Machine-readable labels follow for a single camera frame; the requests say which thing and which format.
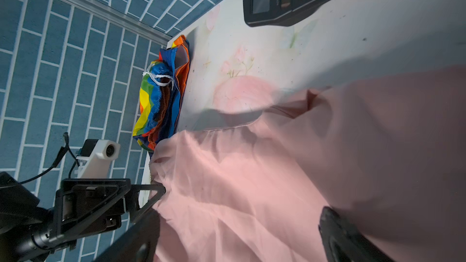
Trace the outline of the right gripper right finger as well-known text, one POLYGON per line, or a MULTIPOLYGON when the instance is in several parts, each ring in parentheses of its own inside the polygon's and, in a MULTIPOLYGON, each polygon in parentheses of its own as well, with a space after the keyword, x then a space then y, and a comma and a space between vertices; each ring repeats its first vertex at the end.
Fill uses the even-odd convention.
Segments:
POLYGON ((328 262, 393 262, 355 225, 328 206, 322 209, 319 233, 328 262))

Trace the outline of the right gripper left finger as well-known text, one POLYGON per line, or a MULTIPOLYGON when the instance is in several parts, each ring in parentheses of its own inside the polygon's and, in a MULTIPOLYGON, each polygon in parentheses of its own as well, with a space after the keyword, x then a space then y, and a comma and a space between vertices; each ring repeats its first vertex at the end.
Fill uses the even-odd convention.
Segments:
POLYGON ((150 209, 95 262, 152 262, 160 238, 160 215, 150 209))

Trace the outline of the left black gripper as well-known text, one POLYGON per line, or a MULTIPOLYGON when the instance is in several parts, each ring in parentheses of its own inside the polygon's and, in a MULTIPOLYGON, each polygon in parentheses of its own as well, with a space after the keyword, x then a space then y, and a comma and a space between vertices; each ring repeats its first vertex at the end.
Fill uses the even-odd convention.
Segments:
POLYGON ((162 184, 123 179, 65 179, 56 194, 53 235, 58 242, 110 232, 121 227, 129 193, 129 219, 136 223, 166 193, 162 184))

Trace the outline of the pink shorts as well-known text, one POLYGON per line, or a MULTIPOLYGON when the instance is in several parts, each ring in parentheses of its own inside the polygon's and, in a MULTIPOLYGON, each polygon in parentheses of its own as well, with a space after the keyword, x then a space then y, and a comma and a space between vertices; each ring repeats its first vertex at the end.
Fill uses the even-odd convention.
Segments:
POLYGON ((324 262, 322 209, 397 262, 466 259, 466 70, 304 90, 255 121, 181 131, 150 164, 166 187, 157 262, 324 262))

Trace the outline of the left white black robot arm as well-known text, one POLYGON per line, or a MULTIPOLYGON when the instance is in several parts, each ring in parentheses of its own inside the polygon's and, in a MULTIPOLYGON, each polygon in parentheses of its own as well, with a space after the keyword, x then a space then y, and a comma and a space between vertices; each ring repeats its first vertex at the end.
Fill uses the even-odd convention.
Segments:
POLYGON ((53 208, 8 173, 1 173, 1 261, 43 262, 77 241, 117 230, 122 216, 132 227, 97 257, 98 262, 151 262, 160 238, 160 214, 153 208, 164 185, 124 179, 65 179, 53 208))

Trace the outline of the rainbow striped shorts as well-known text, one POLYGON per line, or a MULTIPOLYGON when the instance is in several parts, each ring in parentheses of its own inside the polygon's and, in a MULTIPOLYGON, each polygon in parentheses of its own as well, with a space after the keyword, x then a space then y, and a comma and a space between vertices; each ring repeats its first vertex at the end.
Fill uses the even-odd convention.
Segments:
POLYGON ((182 35, 170 48, 161 49, 158 59, 143 72, 140 117, 132 136, 149 153, 176 131, 190 67, 189 42, 182 35))

